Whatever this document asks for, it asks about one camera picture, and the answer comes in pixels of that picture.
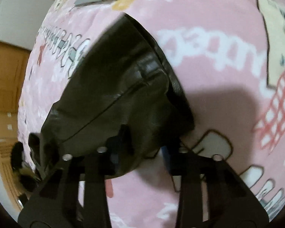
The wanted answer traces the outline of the black leather jacket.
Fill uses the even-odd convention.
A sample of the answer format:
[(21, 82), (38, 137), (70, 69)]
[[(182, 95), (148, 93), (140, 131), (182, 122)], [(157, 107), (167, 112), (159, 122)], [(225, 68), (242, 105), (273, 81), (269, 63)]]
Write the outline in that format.
[(106, 147), (114, 177), (133, 171), (166, 144), (194, 128), (182, 86), (144, 27), (121, 16), (79, 63), (29, 142), (44, 178), (64, 154), (81, 157)]

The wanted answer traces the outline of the black fur-trimmed garment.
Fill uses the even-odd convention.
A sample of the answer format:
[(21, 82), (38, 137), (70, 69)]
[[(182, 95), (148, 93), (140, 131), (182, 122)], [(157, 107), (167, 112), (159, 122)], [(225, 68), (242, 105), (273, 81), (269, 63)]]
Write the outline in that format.
[(13, 177), (16, 184), (19, 184), (27, 192), (32, 193), (38, 186), (40, 178), (25, 161), (24, 156), (23, 143), (16, 142), (12, 147), (10, 156)]

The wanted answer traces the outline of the wooden bed headboard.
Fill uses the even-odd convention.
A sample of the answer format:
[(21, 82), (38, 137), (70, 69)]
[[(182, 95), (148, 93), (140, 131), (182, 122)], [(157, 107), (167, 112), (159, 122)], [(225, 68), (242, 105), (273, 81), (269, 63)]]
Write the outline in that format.
[(11, 151), (15, 143), (15, 139), (0, 141), (0, 175), (13, 208), (17, 211), (21, 211), (22, 206), (18, 202), (18, 196), (21, 195), (21, 192), (17, 189), (14, 183), (13, 172), (10, 164)]

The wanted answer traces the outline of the wooden wardrobe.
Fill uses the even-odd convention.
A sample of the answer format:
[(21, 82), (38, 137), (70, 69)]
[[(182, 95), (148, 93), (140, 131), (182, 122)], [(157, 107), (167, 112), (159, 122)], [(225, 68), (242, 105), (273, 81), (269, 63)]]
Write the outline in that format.
[(16, 113), (30, 51), (0, 42), (0, 112)]

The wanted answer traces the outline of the pink printed bed blanket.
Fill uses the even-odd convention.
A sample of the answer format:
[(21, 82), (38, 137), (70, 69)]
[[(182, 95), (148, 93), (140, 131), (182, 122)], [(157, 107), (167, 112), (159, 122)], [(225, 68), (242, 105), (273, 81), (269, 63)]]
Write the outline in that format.
[[(54, 1), (28, 60), (18, 140), (29, 165), (38, 172), (29, 142), (40, 141), (73, 72), (128, 14), (156, 40), (185, 93), (194, 128), (181, 142), (197, 152), (203, 136), (226, 137), (233, 151), (225, 160), (265, 209), (266, 227), (285, 227), (285, 0), (75, 1)], [(176, 227), (180, 180), (162, 147), (107, 179), (111, 227)]]

